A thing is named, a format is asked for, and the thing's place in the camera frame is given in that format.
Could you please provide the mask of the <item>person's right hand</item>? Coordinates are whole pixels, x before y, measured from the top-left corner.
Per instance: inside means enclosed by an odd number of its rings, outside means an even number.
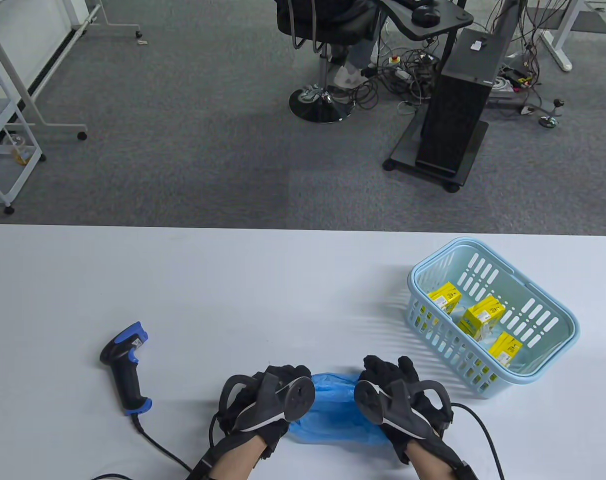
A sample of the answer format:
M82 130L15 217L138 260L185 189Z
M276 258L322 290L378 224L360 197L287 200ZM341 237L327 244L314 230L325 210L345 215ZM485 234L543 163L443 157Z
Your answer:
M407 356L399 357L397 363L366 356L354 401L360 413L385 434L402 463L410 462L406 448L415 441L452 469L463 465L442 439L453 422L445 387L437 381L420 381Z

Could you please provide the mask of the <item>person's left hand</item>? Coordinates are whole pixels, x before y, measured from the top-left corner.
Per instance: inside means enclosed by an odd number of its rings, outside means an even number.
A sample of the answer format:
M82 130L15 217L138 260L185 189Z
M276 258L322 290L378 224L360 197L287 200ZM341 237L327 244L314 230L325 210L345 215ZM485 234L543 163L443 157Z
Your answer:
M316 387L304 365L271 365L254 375L233 375L223 386L214 419L224 434L218 456L259 437L266 444L261 458L270 457L315 398Z

